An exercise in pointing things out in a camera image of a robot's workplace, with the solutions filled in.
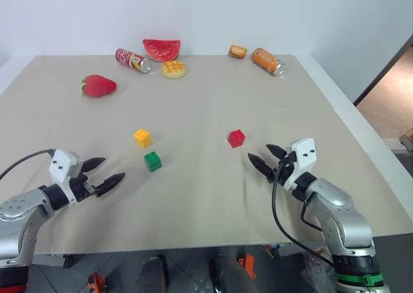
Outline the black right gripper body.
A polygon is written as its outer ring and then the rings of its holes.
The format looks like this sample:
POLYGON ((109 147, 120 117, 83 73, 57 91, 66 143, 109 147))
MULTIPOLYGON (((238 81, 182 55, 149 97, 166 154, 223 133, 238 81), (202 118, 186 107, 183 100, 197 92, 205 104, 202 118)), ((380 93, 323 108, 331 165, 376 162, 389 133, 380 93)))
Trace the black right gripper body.
POLYGON ((284 159, 280 159, 278 167, 274 169, 274 173, 278 174, 278 181, 286 181, 294 171, 294 163, 297 161, 294 151, 287 153, 284 159))

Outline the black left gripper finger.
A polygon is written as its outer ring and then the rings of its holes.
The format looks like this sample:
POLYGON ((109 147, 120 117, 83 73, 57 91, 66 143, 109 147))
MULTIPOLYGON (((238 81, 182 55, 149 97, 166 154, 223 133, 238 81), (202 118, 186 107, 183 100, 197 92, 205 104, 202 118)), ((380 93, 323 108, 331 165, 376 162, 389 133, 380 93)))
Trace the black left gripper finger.
POLYGON ((82 173, 90 172, 105 161, 104 157, 93 157, 83 162, 82 173))
POLYGON ((95 197, 101 197, 114 189, 125 177, 125 173, 114 174, 95 187, 95 197))

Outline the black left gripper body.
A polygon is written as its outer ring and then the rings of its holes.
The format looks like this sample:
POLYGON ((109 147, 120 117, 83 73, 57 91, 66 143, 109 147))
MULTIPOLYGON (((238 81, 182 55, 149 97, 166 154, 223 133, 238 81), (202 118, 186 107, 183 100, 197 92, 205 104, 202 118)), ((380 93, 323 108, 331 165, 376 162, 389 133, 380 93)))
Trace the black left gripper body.
POLYGON ((95 187, 87 183, 88 177, 82 173, 82 166, 77 177, 71 178, 69 185, 76 201, 82 201, 95 194, 95 187))

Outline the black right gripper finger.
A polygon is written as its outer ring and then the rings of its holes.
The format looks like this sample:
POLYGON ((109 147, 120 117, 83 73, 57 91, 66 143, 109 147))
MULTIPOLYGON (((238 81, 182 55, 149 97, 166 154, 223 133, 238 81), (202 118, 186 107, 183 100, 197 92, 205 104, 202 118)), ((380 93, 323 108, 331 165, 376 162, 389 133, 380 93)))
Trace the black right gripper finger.
POLYGON ((254 168, 266 177, 267 181, 274 181, 274 170, 270 168, 263 159, 251 153, 248 153, 248 158, 250 162, 253 164, 254 168))
POLYGON ((287 155, 287 151, 278 145, 267 144, 266 147, 278 159, 284 159, 287 155))

